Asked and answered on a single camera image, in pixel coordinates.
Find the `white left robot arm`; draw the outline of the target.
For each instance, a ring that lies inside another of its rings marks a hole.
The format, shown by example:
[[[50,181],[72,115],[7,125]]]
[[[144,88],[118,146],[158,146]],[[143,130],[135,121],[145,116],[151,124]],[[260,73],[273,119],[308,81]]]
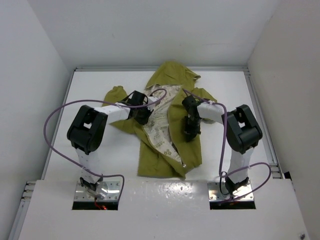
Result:
[[[97,149],[100,147],[107,125],[134,119],[140,125],[147,124],[154,111],[155,96],[134,91],[123,100],[102,107],[83,105],[67,131],[67,139],[75,148],[82,165],[80,183],[92,192],[98,191],[103,180]]]

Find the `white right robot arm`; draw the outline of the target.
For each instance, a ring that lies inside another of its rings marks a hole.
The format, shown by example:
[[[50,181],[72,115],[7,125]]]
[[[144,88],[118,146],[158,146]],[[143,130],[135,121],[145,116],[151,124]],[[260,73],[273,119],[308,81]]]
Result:
[[[263,137],[262,130],[246,104],[238,106],[233,111],[208,99],[196,99],[189,95],[182,105],[187,112],[184,134],[187,142],[192,141],[201,133],[201,121],[210,120],[223,125],[223,140],[219,164],[219,175],[225,179],[227,194],[245,186],[249,182],[248,167],[255,147]],[[231,148],[231,158],[226,176],[222,174],[222,164],[226,144]]]

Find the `olive green hooded jacket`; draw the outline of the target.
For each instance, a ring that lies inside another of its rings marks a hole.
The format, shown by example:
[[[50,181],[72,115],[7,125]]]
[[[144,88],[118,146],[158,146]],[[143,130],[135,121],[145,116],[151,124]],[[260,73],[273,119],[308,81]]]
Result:
[[[140,140],[137,174],[151,178],[185,178],[202,164],[201,141],[196,136],[186,141],[184,128],[187,111],[182,101],[185,90],[203,99],[216,99],[204,88],[195,86],[200,75],[176,61],[164,62],[145,86],[145,95],[163,96],[154,106],[148,123],[140,125],[134,119],[120,120],[113,127]]]

